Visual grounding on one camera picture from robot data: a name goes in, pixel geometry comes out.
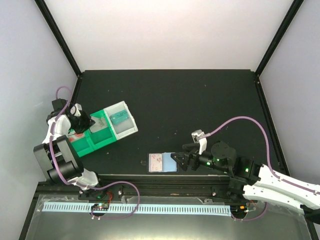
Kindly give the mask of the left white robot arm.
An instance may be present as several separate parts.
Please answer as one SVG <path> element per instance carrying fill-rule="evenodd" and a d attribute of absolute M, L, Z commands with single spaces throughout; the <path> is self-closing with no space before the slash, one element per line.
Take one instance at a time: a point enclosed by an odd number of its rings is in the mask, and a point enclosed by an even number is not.
<path fill-rule="evenodd" d="M 48 130 L 43 142 L 33 148 L 34 156 L 46 178 L 53 185 L 74 185 L 97 200 L 108 192 L 99 182 L 98 175 L 84 168 L 80 157 L 72 146 L 68 135 L 71 130 L 83 134 L 95 124 L 78 103 L 57 98 L 52 101 L 53 111 L 47 116 Z"/>

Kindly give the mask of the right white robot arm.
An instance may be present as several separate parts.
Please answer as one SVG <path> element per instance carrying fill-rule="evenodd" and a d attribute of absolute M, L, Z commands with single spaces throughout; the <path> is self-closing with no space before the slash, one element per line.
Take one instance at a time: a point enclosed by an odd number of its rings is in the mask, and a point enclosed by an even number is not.
<path fill-rule="evenodd" d="M 186 171 L 206 167 L 229 177 L 227 197 L 234 203 L 261 201 L 303 214 L 308 221 L 320 222 L 320 186 L 303 182 L 269 169 L 265 164 L 239 156 L 223 141 L 206 151 L 199 143 L 183 145 L 183 152 L 170 157 Z"/>

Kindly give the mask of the white floral card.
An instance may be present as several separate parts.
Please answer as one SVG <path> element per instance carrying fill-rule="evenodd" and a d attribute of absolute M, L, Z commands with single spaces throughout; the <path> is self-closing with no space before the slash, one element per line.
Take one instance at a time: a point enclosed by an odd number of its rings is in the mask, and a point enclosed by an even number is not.
<path fill-rule="evenodd" d="M 94 124 L 89 128 L 91 133 L 99 132 L 108 127 L 108 124 L 104 117 L 92 116 L 91 119 L 94 121 Z"/>
<path fill-rule="evenodd" d="M 151 173 L 158 173 L 163 171 L 163 156 L 161 153 L 149 154 L 148 171 Z"/>

